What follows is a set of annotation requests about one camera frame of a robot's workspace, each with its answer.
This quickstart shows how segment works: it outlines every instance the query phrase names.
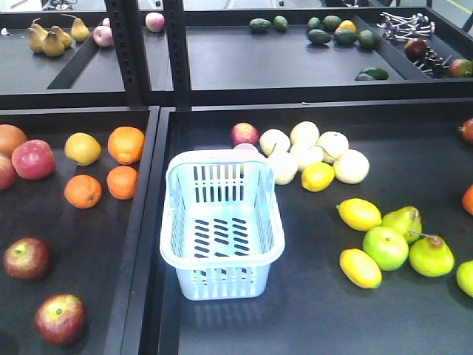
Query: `black surface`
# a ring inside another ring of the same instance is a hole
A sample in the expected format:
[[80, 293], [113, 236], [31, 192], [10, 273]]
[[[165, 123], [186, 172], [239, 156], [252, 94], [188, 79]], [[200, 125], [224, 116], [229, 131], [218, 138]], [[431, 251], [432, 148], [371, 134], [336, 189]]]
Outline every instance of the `black surface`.
[[[147, 354], [469, 354], [472, 299], [456, 285], [456, 268], [427, 278], [406, 263], [385, 271], [378, 289], [358, 288], [338, 257], [343, 249], [361, 248], [364, 234], [341, 220], [336, 205], [359, 197], [383, 214], [416, 206], [423, 230], [444, 236], [456, 266], [470, 260], [473, 219], [461, 197], [473, 182], [473, 146], [457, 128], [472, 113], [472, 99], [163, 110], [165, 162], [185, 150], [230, 148], [229, 132], [240, 121], [260, 132], [289, 133], [309, 120], [321, 132], [344, 133], [371, 168], [360, 184], [335, 180], [317, 193], [301, 187], [300, 174], [276, 186], [286, 249], [261, 297], [192, 302], [168, 266], [157, 295], [158, 302], [163, 298], [161, 338], [150, 342], [159, 346]], [[149, 192], [149, 198], [157, 197]]]
[[9, 31], [11, 35], [0, 36], [0, 94], [45, 92], [81, 46], [73, 41], [62, 56], [48, 58], [45, 54], [34, 53], [30, 49], [25, 30]]
[[366, 67], [383, 67], [389, 80], [402, 77], [375, 51], [334, 41], [312, 45], [307, 25], [252, 34], [248, 26], [189, 27], [192, 89], [314, 87], [353, 82]]
[[[43, 238], [52, 248], [52, 270], [45, 280], [25, 283], [0, 273], [0, 349], [5, 355], [118, 354], [129, 307], [136, 248], [141, 230], [157, 112], [126, 108], [1, 112], [0, 123], [21, 127], [28, 138], [40, 138], [53, 148], [57, 168], [38, 181], [19, 179], [1, 193], [0, 249], [27, 235]], [[117, 126], [136, 126], [148, 138], [134, 199], [116, 200], [107, 190], [106, 175], [118, 163], [106, 150]], [[102, 154], [91, 166], [79, 167], [64, 155], [64, 143], [75, 132], [87, 132], [101, 143]], [[103, 196], [92, 209], [79, 210], [64, 198], [64, 186], [74, 175], [97, 178]], [[137, 289], [141, 295], [146, 289]], [[40, 304], [56, 293], [77, 294], [88, 312], [85, 336], [66, 348], [48, 345], [33, 325]], [[113, 347], [105, 348], [106, 339]], [[136, 346], [140, 339], [134, 338]]]

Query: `lemon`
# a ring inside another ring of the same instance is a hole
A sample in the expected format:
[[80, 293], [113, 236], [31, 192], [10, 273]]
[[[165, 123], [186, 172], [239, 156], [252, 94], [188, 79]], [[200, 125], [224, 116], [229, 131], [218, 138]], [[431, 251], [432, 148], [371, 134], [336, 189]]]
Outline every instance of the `lemon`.
[[100, 157], [102, 147], [91, 135], [78, 132], [67, 138], [64, 153], [77, 165], [88, 166]]
[[307, 166], [301, 174], [302, 187], [317, 192], [326, 189], [333, 181], [335, 171], [330, 164], [319, 161]]
[[336, 31], [339, 30], [350, 30], [356, 32], [356, 25], [350, 20], [345, 20], [337, 27]]
[[361, 288], [377, 288], [383, 280], [379, 266], [360, 249], [345, 249], [340, 254], [341, 270], [352, 283]]
[[381, 224], [378, 207], [361, 198], [350, 198], [337, 206], [341, 219], [357, 231], [369, 231]]

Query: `plastic basket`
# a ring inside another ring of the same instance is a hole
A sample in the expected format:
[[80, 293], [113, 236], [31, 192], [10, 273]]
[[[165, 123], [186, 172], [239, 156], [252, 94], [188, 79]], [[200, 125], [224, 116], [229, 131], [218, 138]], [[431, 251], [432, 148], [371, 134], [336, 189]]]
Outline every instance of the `plastic basket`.
[[258, 152], [176, 155], [166, 172], [163, 259], [190, 300], [259, 296], [285, 247], [274, 174]]

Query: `shelving unit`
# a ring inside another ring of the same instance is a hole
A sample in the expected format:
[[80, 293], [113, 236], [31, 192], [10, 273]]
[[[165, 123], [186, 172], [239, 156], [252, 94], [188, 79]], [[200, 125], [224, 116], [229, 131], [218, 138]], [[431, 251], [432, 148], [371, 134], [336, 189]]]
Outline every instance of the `shelving unit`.
[[[362, 234], [349, 230], [334, 206], [348, 197], [371, 200], [382, 212], [412, 204], [421, 210], [426, 230], [448, 237], [458, 263], [471, 257], [473, 225], [459, 200], [473, 179], [473, 151], [457, 127], [472, 116], [473, 79], [430, 78], [405, 58], [401, 44], [385, 39], [373, 52], [333, 41], [314, 47], [306, 25], [312, 16], [334, 14], [352, 19], [360, 29], [376, 29], [383, 10], [400, 16], [421, 12], [436, 24], [429, 43], [442, 55], [465, 58], [473, 58], [471, 37], [428, 7], [185, 11], [181, 0], [165, 0], [166, 32], [150, 33], [143, 25], [148, 11], [140, 11], [135, 1], [106, 0], [105, 5], [106, 11], [73, 14], [91, 28], [110, 17], [114, 49], [98, 49], [89, 38], [57, 60], [33, 55], [21, 36], [37, 13], [0, 14], [2, 26], [12, 33], [0, 38], [0, 47], [8, 49], [0, 82], [11, 83], [0, 87], [0, 124], [18, 124], [54, 143], [60, 161], [56, 175], [44, 181], [48, 192], [61, 194], [58, 186], [84, 171], [74, 170], [63, 156], [68, 134], [95, 132], [105, 146], [114, 126], [137, 125], [146, 132], [140, 190], [125, 206], [105, 199], [96, 214], [79, 214], [50, 197], [53, 208], [35, 215], [40, 189], [30, 190], [22, 182], [2, 192], [0, 220], [9, 220], [10, 231], [20, 225], [23, 213], [21, 204], [11, 208], [12, 201], [27, 194], [30, 225], [45, 233], [53, 228], [48, 238], [59, 243], [59, 251], [72, 243], [99, 258], [105, 243], [107, 253], [98, 264], [103, 266], [97, 273], [100, 286], [87, 278], [97, 265], [87, 255], [82, 268], [61, 270], [59, 262], [67, 257], [59, 254], [52, 278], [40, 285], [19, 285], [0, 275], [8, 297], [21, 293], [28, 304], [24, 310], [12, 308], [2, 319], [14, 322], [19, 313], [34, 312], [38, 298], [30, 291], [45, 297], [59, 290], [58, 278], [87, 294], [91, 314], [86, 337], [64, 349], [42, 342], [28, 318], [11, 328], [1, 321], [1, 349], [18, 355], [32, 349], [38, 355], [469, 351], [473, 343], [465, 329], [473, 320], [471, 300], [453, 274], [428, 280], [406, 264], [386, 273], [383, 285], [372, 291], [346, 279], [337, 265], [339, 252], [360, 247]], [[289, 20], [286, 33], [250, 33], [252, 18], [276, 15]], [[70, 18], [44, 12], [41, 23], [68, 28]], [[355, 81], [358, 71], [369, 66], [385, 67], [389, 80]], [[260, 132], [279, 128], [289, 133], [303, 120], [346, 134], [352, 147], [370, 159], [368, 178], [354, 186], [335, 182], [318, 194], [303, 190], [299, 176], [277, 186], [287, 247], [272, 266], [265, 293], [246, 300], [185, 299], [158, 250], [169, 160], [190, 149], [231, 148], [229, 132], [240, 121]], [[108, 158], [105, 153], [91, 172], [103, 177], [112, 165]], [[51, 220], [59, 220], [56, 227]], [[94, 228], [81, 248], [76, 229], [83, 225]], [[27, 224], [17, 232], [30, 228]], [[9, 234], [2, 250], [16, 234]], [[63, 234], [68, 236], [60, 240]], [[67, 279], [67, 270], [75, 272], [74, 278]], [[440, 318], [449, 320], [447, 329]], [[392, 327], [382, 332], [387, 320]], [[32, 336], [20, 346], [22, 334]]]

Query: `green pear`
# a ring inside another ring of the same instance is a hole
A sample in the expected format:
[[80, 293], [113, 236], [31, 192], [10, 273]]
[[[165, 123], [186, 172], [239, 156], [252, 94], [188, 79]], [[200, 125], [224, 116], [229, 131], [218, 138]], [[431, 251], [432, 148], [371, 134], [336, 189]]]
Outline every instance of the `green pear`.
[[448, 274], [455, 266], [455, 257], [445, 240], [439, 235], [421, 234], [424, 238], [414, 242], [409, 250], [409, 262], [419, 274], [439, 277]]
[[49, 31], [43, 41], [43, 52], [48, 57], [58, 57], [64, 54], [64, 45], [59, 41], [58, 35]]
[[392, 211], [383, 217], [382, 226], [390, 227], [402, 234], [408, 244], [419, 239], [422, 232], [421, 214], [412, 206], [402, 207]]
[[458, 266], [456, 278], [460, 289], [473, 297], [473, 260], [465, 261]]

